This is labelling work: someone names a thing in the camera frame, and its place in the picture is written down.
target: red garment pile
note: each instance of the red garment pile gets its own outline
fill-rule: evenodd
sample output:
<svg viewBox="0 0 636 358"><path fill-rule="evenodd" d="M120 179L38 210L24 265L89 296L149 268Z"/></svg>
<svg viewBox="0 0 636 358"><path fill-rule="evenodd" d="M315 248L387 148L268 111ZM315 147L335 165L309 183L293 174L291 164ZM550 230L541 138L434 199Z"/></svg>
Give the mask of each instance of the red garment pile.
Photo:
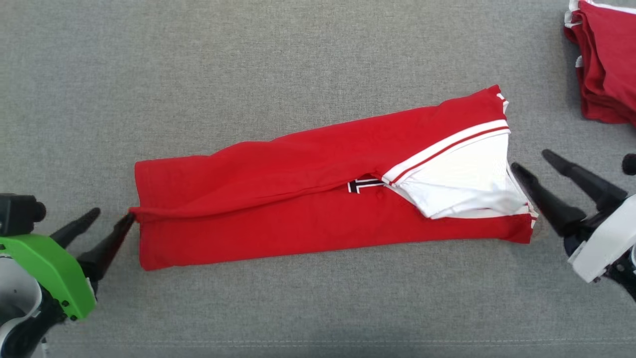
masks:
<svg viewBox="0 0 636 358"><path fill-rule="evenodd" d="M636 9L570 0L564 32L581 50L583 115L636 125Z"/></svg>

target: white trim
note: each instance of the white trim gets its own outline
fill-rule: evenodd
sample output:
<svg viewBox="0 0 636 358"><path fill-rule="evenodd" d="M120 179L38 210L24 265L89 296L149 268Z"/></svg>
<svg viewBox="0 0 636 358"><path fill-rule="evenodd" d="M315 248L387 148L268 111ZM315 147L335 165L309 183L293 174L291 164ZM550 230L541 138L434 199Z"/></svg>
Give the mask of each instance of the white trim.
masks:
<svg viewBox="0 0 636 358"><path fill-rule="evenodd" d="M366 182L372 182L374 180L377 180L377 179L376 178L373 178L373 179L356 179L355 182L356 183L366 183Z"/></svg>
<svg viewBox="0 0 636 358"><path fill-rule="evenodd" d="M386 185L386 184L385 183L374 183L374 184L356 185L356 188L379 187L381 185Z"/></svg>
<svg viewBox="0 0 636 358"><path fill-rule="evenodd" d="M484 124L492 124L492 123L503 123L503 125L506 125L506 121L505 120L494 120L493 122L488 122L488 123L484 123ZM476 125L474 127L471 127L469 129L473 129L479 126L482 126L484 124L480 124L480 125ZM503 125L495 125L491 128L488 129L495 129L498 127L502 127ZM464 131L461 131L457 134L454 134L444 140L441 140L433 145L431 145L430 147L426 148L425 150L415 154L413 157L410 157L409 159L405 160L404 162L394 166L393 168L391 168L391 170L389 170L386 174L384 174L384 176L382 177L382 180L385 183L390 183L392 181L394 181L397 177L400 176L399 180L396 181L395 183L393 183L393 186L395 185L399 185L401 184L405 179L407 179L409 176L411 176L413 173L415 173L416 171L420 170L422 168L422 166L426 165L426 163L423 163L421 165L418 165L421 162L426 161L427 159L431 158L433 155L437 155L438 153L440 153L440 151L442 151L444 148L449 147L450 145L452 145L453 143L457 143L456 145L448 148L448 150L445 150L443 153L441 153L439 156L435 157L436 159L452 153L460 148L463 148L467 145L476 143L478 141L484 140L486 138L491 138L494 136L499 136L502 134L510 134L510 129L506 128L506 129L500 129L498 131L492 131L492 132L488 132L488 133L484 133L481 136L477 136L474 138L471 138L469 140L464 140L466 137L470 137L471 135L475 135L479 132L483 132L483 131L487 131L488 129L481 129L481 130L476 130L476 131L469 131L471 134L466 135Z"/></svg>
<svg viewBox="0 0 636 358"><path fill-rule="evenodd" d="M572 12L579 9L579 0L570 0L570 3L567 6L568 10L565 12L565 18L563 22L565 22L565 26L569 29L574 25L579 25L580 22L575 24L572 23Z"/></svg>
<svg viewBox="0 0 636 358"><path fill-rule="evenodd" d="M436 155L437 153L439 153L440 151L444 150L444 148L449 147L451 145L453 145L454 143L457 143L461 140L464 140L470 136L474 136L475 134L478 134L480 132L483 131L487 131L489 129L495 129L495 128L500 128L500 127L508 127L508 123L506 122L505 119L499 119L499 120L493 120L491 122L486 122L486 123L482 123L482 124L478 124L475 125L473 127L464 129L463 131L459 131L449 137L444 138L443 140L431 145L430 147L424 149L423 151L413 155L412 157L410 157L409 159L399 163L398 165L394 166L393 168L391 168L388 172L386 172L383 176L382 176L382 181L384 181L385 183L391 183L392 181L394 181L400 174L404 173L405 171L408 170L408 173L405 173L402 178L400 179L400 181L398 181L398 183L395 184L399 184L400 182L403 181L404 178L406 178L411 172L417 170L419 168L413 168L410 169L411 167L416 166L417 164L427 160L428 158L432 157L433 155ZM500 134L509 134L510 133L510 129L501 129L500 131L494 131L494 132L489 132L489 133L485 133L481 136L472 138L470 140L467 141L463 141L462 143L459 143L458 145L453 146L452 148L449 148L446 153L450 153L453 152L456 149L462 148L468 144L474 143L476 141L485 139L485 138L489 138L492 136L497 136Z"/></svg>
<svg viewBox="0 0 636 358"><path fill-rule="evenodd" d="M502 95L501 93L498 93L497 97L501 98L504 101L504 114L506 114L506 109L508 108L508 105L510 104L510 102L508 102L506 98L504 97L504 95Z"/></svg>
<svg viewBox="0 0 636 358"><path fill-rule="evenodd" d="M499 212L497 210L484 208L484 209L479 209L479 210L462 211L460 213L447 215L447 216L444 216L444 217L451 217L451 218L494 218L494 217L507 217L507 216L510 216L510 215L523 215L523 214L528 214L528 207L527 206L522 206L521 208L519 208L519 210L515 211L512 214L502 214L501 212Z"/></svg>

